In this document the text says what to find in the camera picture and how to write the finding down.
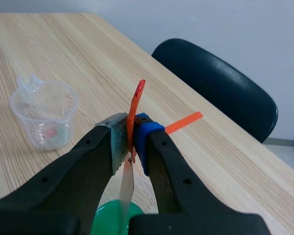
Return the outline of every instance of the clear plastic cup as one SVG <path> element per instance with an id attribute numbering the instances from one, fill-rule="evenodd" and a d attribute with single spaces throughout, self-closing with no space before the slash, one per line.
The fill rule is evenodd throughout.
<path id="1" fill-rule="evenodd" d="M 43 149 L 67 144 L 74 133 L 77 92 L 65 83 L 42 81 L 35 75 L 30 83 L 17 79 L 17 84 L 9 103 L 28 140 Z"/>
<path id="2" fill-rule="evenodd" d="M 102 194 L 98 208 L 109 201 L 119 199 L 121 182 L 122 174 L 117 173 L 111 177 Z M 158 213 L 156 196 L 151 182 L 138 175 L 134 175 L 134 192 L 131 202 L 142 209 L 144 213 Z"/>

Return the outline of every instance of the orange plastic strip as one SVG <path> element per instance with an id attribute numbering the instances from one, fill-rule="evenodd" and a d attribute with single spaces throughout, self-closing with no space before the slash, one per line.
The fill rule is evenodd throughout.
<path id="1" fill-rule="evenodd" d="M 144 90 L 145 83 L 146 83 L 145 80 L 139 81 L 135 94 L 133 96 L 132 102 L 131 102 L 131 107 L 130 107 L 130 110 L 127 116 L 127 121 L 126 121 L 128 150 L 130 151 L 132 155 L 133 163 L 135 163 L 135 156 L 136 156 L 136 150 L 134 148 L 134 141 L 133 141 L 134 119 L 135 119 L 139 100 L 141 99 L 141 96 Z"/>
<path id="2" fill-rule="evenodd" d="M 178 129 L 183 128 L 184 126 L 187 126 L 188 124 L 191 124 L 192 122 L 202 118 L 203 115 L 200 112 L 193 113 L 180 121 L 177 121 L 169 126 L 166 127 L 166 133 L 169 135 L 173 133 L 174 131 L 177 131 Z"/>

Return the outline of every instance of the wood grain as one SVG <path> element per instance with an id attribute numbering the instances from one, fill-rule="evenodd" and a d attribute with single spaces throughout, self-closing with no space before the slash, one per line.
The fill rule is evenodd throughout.
<path id="1" fill-rule="evenodd" d="M 8 105 L 16 77 L 63 81 L 79 94 L 75 135 L 56 151 L 27 142 Z M 94 124 L 128 112 L 146 79 L 139 112 L 167 126 L 191 168 L 221 201 L 259 213 L 272 234 L 294 235 L 294 171 L 180 79 L 93 14 L 0 14 L 0 198 L 68 152 Z M 143 176 L 141 165 L 135 174 Z"/>

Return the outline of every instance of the chair backrest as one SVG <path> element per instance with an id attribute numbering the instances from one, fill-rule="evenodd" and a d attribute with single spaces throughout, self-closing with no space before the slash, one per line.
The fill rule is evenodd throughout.
<path id="1" fill-rule="evenodd" d="M 273 99 L 220 58 L 181 39 L 163 42 L 152 57 L 258 141 L 274 129 L 278 109 Z"/>

